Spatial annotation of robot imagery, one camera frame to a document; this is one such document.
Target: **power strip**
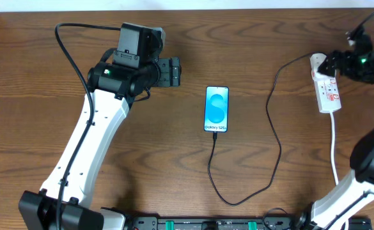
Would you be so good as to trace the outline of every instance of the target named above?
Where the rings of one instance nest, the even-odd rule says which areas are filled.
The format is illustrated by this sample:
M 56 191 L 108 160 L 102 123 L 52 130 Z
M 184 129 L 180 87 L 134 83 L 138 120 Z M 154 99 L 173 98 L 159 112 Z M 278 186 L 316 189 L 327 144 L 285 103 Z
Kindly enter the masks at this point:
M 327 76 L 319 73 L 318 67 L 325 61 L 326 55 L 313 54 L 310 57 L 312 67 L 312 79 L 315 82 L 315 90 L 319 111 L 330 113 L 341 109 L 340 95 L 335 76 Z

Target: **wooden table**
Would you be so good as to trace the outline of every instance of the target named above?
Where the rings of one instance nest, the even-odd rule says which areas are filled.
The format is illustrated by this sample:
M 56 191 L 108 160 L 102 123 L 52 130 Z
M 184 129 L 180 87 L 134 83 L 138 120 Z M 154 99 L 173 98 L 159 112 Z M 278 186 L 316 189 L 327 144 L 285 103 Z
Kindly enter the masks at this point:
M 230 88 L 228 132 L 212 164 L 220 193 L 236 202 L 270 179 L 278 145 L 265 102 L 283 64 L 312 51 L 347 49 L 345 32 L 372 10 L 100 11 L 0 13 L 0 229 L 25 229 L 23 191 L 37 192 L 58 162 L 79 117 L 84 91 L 54 37 L 59 22 L 163 27 L 162 58 L 178 56 L 179 88 L 154 88 L 136 103 L 110 145 L 91 209 L 115 206 L 163 217 L 261 216 L 273 207 L 299 213 L 334 186 L 330 118 L 318 111 L 309 60 L 281 72 L 270 115 L 283 145 L 272 186 L 226 206 L 206 172 L 212 134 L 203 131 L 207 85 Z M 368 24 L 374 40 L 374 20 Z M 119 34 L 61 29 L 84 75 Z M 356 142 L 374 127 L 374 85 L 338 78 L 335 113 L 339 177 Z M 374 202 L 359 214 L 374 225 Z

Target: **brown wooden surface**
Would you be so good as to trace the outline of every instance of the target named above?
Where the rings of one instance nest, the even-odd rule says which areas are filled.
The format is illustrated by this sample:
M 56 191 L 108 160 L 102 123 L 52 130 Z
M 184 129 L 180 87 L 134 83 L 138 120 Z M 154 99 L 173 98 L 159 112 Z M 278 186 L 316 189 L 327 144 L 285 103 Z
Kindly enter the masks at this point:
M 231 10 L 0 13 L 0 229 L 25 229 L 17 209 L 37 192 L 76 125 L 83 88 L 54 37 L 58 22 L 163 27 L 161 57 L 179 56 L 182 86 L 152 90 L 114 136 L 91 208 L 115 206 L 162 216 L 260 216 L 273 207 L 298 213 L 334 186 L 330 119 L 318 112 L 310 64 L 282 71 L 270 115 L 283 145 L 272 186 L 229 207 L 206 173 L 212 134 L 203 131 L 207 85 L 230 88 L 228 132 L 218 136 L 212 165 L 222 195 L 236 202 L 264 187 L 278 154 L 265 114 L 277 69 L 312 51 L 346 49 L 345 31 L 372 10 Z M 374 39 L 374 20 L 368 31 Z M 63 28 L 62 40 L 84 75 L 118 33 Z M 335 113 L 339 177 L 354 144 L 374 127 L 374 85 L 339 80 Z M 374 225 L 374 202 L 361 215 Z

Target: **phone screen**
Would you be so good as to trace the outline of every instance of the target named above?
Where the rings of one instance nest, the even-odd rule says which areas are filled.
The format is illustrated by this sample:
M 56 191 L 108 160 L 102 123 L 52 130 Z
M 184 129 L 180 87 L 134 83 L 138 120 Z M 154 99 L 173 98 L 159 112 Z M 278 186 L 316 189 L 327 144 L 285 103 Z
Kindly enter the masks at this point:
M 230 89 L 224 86 L 208 86 L 206 88 L 204 118 L 205 131 L 227 131 L 229 92 Z

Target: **white power cord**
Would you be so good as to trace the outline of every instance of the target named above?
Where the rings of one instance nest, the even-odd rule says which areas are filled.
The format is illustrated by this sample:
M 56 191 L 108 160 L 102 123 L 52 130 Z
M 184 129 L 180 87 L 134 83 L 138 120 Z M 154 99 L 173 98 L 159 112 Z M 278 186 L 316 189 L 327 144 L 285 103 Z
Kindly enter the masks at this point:
M 336 164 L 334 163 L 334 142 L 336 141 L 336 126 L 334 124 L 333 112 L 330 112 L 330 120 L 332 123 L 332 144 L 330 148 L 330 161 L 332 164 L 333 178 L 336 185 L 339 183 L 338 172 L 336 170 Z M 344 230 L 348 230 L 348 220 L 345 222 Z

